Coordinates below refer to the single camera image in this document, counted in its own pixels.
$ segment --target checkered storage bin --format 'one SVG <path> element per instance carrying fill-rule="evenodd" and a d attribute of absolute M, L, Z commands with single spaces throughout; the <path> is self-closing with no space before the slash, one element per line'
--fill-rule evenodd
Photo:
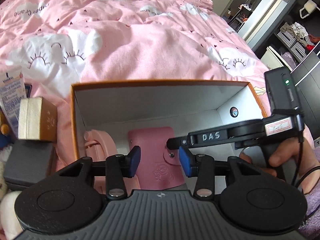
<path fill-rule="evenodd" d="M 296 38 L 289 32 L 279 32 L 277 36 L 290 48 L 297 40 Z"/>
<path fill-rule="evenodd" d="M 296 42 L 290 50 L 300 62 L 307 56 L 304 47 L 299 42 Z"/>

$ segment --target bed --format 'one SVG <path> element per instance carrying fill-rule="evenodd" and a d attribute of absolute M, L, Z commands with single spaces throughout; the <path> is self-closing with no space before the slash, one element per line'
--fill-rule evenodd
<path fill-rule="evenodd" d="M 126 79 L 249 81 L 267 114 L 267 67 L 211 0 L 6 0 L 0 68 L 58 107 L 57 169 L 74 161 L 70 84 Z"/>

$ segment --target black circular disc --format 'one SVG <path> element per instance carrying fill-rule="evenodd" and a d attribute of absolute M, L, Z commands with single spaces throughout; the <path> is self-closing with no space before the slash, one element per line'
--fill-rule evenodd
<path fill-rule="evenodd" d="M 236 225 L 260 233 L 294 229 L 307 211 L 307 201 L 296 188 L 260 175 L 242 176 L 225 188 L 219 206 Z"/>
<path fill-rule="evenodd" d="M 94 220 L 102 199 L 77 177 L 52 176 L 21 192 L 14 209 L 24 229 L 61 234 Z"/>

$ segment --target gray ribbed plate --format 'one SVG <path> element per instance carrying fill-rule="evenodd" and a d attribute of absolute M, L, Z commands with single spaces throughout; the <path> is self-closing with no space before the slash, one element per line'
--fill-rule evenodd
<path fill-rule="evenodd" d="M 129 198 L 111 201 L 100 217 L 78 231 L 45 236 L 25 230 L 18 240 L 285 240 L 303 238 L 292 231 L 281 236 L 243 232 L 219 214 L 215 205 L 198 201 L 189 191 L 135 190 Z"/>

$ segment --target metal screw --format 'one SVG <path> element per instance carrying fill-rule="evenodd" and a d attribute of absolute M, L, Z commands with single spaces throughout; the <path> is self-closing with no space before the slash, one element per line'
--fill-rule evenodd
<path fill-rule="evenodd" d="M 109 190 L 109 195 L 111 197 L 121 197 L 122 195 L 124 195 L 124 191 L 123 189 L 120 189 L 120 188 L 114 188 Z"/>
<path fill-rule="evenodd" d="M 197 195 L 199 197 L 209 197 L 212 195 L 212 191 L 207 188 L 201 188 L 197 190 Z"/>

